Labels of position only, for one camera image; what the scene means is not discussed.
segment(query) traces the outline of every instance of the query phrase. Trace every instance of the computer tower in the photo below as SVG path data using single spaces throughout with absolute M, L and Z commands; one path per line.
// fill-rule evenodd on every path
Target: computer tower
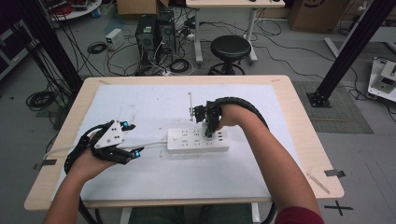
M 163 54 L 176 53 L 174 11 L 161 11 L 158 23 L 160 25 L 161 38 L 163 41 Z
M 162 45 L 157 16 L 142 15 L 134 34 L 142 65 L 158 64 L 161 60 Z

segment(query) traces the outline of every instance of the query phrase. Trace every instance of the forearm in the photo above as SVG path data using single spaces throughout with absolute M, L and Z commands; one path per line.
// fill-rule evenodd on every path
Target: forearm
M 240 123 L 278 210 L 300 206 L 319 214 L 315 195 L 289 152 L 257 116 Z
M 77 223 L 79 194 L 84 183 L 68 175 L 59 187 L 43 223 Z

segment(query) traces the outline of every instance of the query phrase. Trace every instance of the electronic device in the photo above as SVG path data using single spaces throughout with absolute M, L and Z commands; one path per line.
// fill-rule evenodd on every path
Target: electronic device
M 110 32 L 110 34 L 106 36 L 106 42 L 109 49 L 116 50 L 119 48 L 125 42 L 122 30 L 116 28 Z
M 161 34 L 156 15 L 142 15 L 136 27 L 137 46 L 142 65 L 157 64 L 161 59 Z
M 391 93 L 396 88 L 396 63 L 387 62 L 381 74 L 377 75 L 372 87 L 385 93 Z
M 158 23 L 163 41 L 163 54 L 176 52 L 174 11 L 161 11 Z

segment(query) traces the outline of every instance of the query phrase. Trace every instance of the power strip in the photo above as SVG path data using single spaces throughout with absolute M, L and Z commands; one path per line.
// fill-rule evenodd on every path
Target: power strip
M 221 152 L 230 147 L 226 130 L 213 133 L 211 138 L 205 136 L 206 126 L 197 128 L 178 128 L 168 130 L 168 151 L 177 153 Z

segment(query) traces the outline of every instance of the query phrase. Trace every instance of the stool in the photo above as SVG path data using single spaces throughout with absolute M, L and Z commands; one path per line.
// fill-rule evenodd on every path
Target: stool
M 245 74 L 245 71 L 240 66 L 233 64 L 233 62 L 241 61 L 251 52 L 250 43 L 245 38 L 238 35 L 223 35 L 212 41 L 210 49 L 223 63 L 211 66 L 209 75 L 215 75 L 215 73 L 235 75 L 233 67 L 238 68 L 243 75 Z M 218 66 L 222 66 L 221 71 L 216 69 Z

